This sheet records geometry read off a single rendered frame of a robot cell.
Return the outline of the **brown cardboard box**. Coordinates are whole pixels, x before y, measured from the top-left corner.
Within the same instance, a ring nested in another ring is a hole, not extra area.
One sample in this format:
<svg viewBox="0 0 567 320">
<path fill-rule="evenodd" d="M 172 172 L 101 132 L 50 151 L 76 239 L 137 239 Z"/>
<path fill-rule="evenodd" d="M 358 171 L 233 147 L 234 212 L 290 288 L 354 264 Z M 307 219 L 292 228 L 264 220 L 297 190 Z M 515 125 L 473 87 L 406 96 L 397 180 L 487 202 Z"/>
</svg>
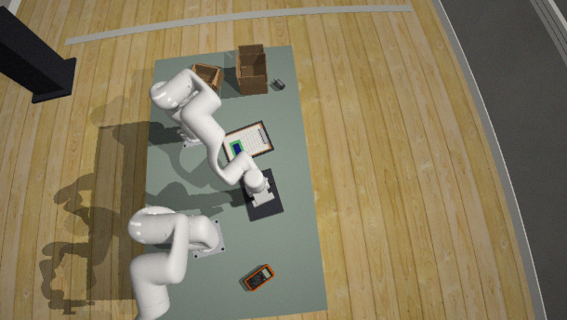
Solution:
<svg viewBox="0 0 567 320">
<path fill-rule="evenodd" d="M 266 47 L 263 44 L 238 46 L 239 59 L 236 48 L 236 78 L 242 95 L 267 94 L 268 74 Z M 260 54 L 258 54 L 260 53 Z M 247 54 L 247 55 L 245 55 Z M 266 61 L 266 68 L 265 68 Z M 266 81 L 267 76 L 267 81 Z M 240 82 L 239 82 L 240 81 Z"/>
<path fill-rule="evenodd" d="M 217 90 L 220 88 L 221 83 L 223 81 L 223 78 L 225 76 L 225 74 L 219 68 L 222 68 L 222 67 L 218 67 L 218 66 L 214 67 L 213 65 L 208 65 L 208 64 L 203 64 L 203 63 L 202 64 L 195 63 L 195 64 L 192 65 L 191 70 L 194 73 L 197 73 L 197 75 L 205 83 L 207 83 L 207 84 L 210 83 L 208 85 L 216 93 Z"/>
</svg>

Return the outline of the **orange digital multimeter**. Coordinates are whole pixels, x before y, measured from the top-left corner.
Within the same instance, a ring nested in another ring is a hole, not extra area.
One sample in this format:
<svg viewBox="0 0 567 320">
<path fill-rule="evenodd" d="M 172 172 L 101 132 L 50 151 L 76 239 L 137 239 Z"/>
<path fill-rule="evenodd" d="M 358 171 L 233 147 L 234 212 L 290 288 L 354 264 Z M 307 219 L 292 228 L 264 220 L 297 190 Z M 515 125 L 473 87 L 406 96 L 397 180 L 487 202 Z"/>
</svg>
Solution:
<svg viewBox="0 0 567 320">
<path fill-rule="evenodd" d="M 245 279 L 245 283 L 253 292 L 266 282 L 268 282 L 274 276 L 274 272 L 268 264 L 264 265 L 261 269 L 253 273 L 251 276 Z"/>
</svg>

